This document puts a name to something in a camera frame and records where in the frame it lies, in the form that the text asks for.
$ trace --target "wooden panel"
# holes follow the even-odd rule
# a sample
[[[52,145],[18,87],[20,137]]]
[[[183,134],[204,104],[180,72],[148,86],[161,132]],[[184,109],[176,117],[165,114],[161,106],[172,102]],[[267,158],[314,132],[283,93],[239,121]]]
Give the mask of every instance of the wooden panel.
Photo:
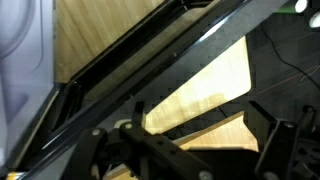
[[[179,140],[176,144],[184,150],[203,147],[242,147],[258,151],[256,139],[243,123],[243,112]],[[130,172],[127,169],[121,169],[109,174],[105,179],[126,180],[135,178],[130,177]]]
[[[145,128],[162,133],[248,92],[249,72],[243,37],[155,107]]]
[[[69,78],[163,0],[56,0],[56,80]]]

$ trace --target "screw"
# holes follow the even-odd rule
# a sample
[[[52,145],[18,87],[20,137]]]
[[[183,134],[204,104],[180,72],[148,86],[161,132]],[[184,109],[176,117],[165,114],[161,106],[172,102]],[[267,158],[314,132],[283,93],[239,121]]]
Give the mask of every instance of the screw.
[[[291,122],[285,122],[284,125],[288,128],[293,128],[294,127],[294,124],[291,123]]]
[[[200,171],[199,173],[200,180],[212,180],[212,174],[208,171]]]
[[[132,124],[131,123],[128,123],[128,124],[126,124],[126,129],[131,129],[132,128]]]
[[[100,134],[100,130],[99,129],[95,129],[92,131],[92,135],[97,136]]]
[[[263,173],[263,177],[266,180],[279,180],[279,177],[273,172],[265,172]]]

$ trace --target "wooden floor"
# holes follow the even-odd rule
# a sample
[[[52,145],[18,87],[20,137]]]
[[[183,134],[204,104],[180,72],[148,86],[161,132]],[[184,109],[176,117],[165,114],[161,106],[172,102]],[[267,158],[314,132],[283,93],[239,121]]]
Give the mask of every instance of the wooden floor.
[[[73,74],[161,2],[162,0],[57,0],[56,80],[67,82]],[[111,91],[143,64],[147,57],[156,53],[159,47],[165,46],[166,42],[191,25],[205,11],[206,9],[195,9],[185,14],[115,70],[86,99],[95,99],[102,93]],[[221,74],[225,77],[223,80],[218,78]],[[164,132],[246,93],[250,88],[246,41],[242,38],[152,110],[147,115],[145,128],[152,133]],[[162,120],[168,120],[169,117],[169,123],[163,123]],[[254,147],[252,135],[241,128],[244,126],[242,121],[235,123],[236,125],[226,123],[229,124],[224,126],[227,128],[213,132],[215,138],[203,136],[202,140],[207,142],[206,146],[238,146],[237,137],[244,137],[240,144],[253,144],[250,146]]]

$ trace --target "black metal frame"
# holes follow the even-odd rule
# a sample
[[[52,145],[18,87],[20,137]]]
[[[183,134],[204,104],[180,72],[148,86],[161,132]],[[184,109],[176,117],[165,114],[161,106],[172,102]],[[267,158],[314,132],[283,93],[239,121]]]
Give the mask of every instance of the black metal frame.
[[[308,128],[315,126],[313,117],[303,118],[300,125],[291,121],[275,122],[275,118],[256,102],[249,102],[250,109],[245,123],[263,146],[260,152],[242,148],[198,148],[184,151],[163,135],[151,135],[141,127],[144,121],[143,107],[143,102],[138,102],[132,121],[111,132],[103,128],[85,130],[61,180],[103,179],[110,166],[122,163],[132,176],[145,180],[319,178],[320,144],[317,141],[320,139],[300,134],[303,131],[308,131],[309,135],[315,133],[312,128]],[[270,126],[257,127],[257,124],[252,123],[256,121],[262,124],[275,123],[275,126],[272,129]],[[258,138],[269,130],[266,141]]]
[[[104,77],[111,74],[183,13],[191,8],[205,7],[210,2],[205,0],[165,1],[72,77],[62,89],[41,125],[36,136],[39,138],[34,139],[18,167],[22,171],[31,169],[25,177],[32,176],[41,167],[48,165],[77,140],[83,129],[94,127],[111,115],[128,97],[141,90],[186,51],[194,47],[198,39],[208,30],[224,18],[231,16],[248,1],[221,1],[218,6],[209,9],[191,27],[151,57],[145,65],[113,92],[81,109],[84,95]]]

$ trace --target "cable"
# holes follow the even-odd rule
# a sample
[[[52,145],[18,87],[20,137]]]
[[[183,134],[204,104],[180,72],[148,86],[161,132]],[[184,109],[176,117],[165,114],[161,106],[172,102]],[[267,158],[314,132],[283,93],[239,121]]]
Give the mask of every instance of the cable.
[[[292,64],[290,64],[290,63],[288,63],[288,62],[286,62],[285,60],[282,59],[282,57],[280,56],[280,54],[279,54],[279,52],[278,52],[278,50],[277,50],[277,48],[276,48],[273,40],[272,40],[272,39],[270,38],[270,36],[266,33],[266,31],[264,30],[262,24],[261,24],[260,27],[261,27],[261,30],[262,30],[262,33],[264,34],[264,36],[269,40],[269,42],[270,42],[270,44],[271,44],[274,52],[276,53],[278,59],[279,59],[282,63],[284,63],[284,64],[286,64],[286,65],[288,65],[288,66],[291,66],[292,68],[296,69],[296,70],[299,71],[300,73],[304,74],[304,75],[320,90],[320,85],[317,84],[306,72],[304,72],[303,70],[301,70],[301,69],[298,68],[297,66],[294,66],[294,65],[292,65]]]
[[[320,65],[318,65],[318,66],[316,67],[316,69],[309,74],[309,76],[312,76],[312,74],[314,74],[315,72],[317,72],[317,70],[318,70],[319,68],[320,68]],[[307,76],[303,76],[303,77],[300,79],[299,83],[302,82],[306,77],[307,77]]]
[[[220,112],[223,114],[223,116],[224,116],[225,118],[228,118],[228,116],[226,115],[226,113],[224,113],[224,111],[221,109],[221,107],[219,106],[218,108],[219,108]]]

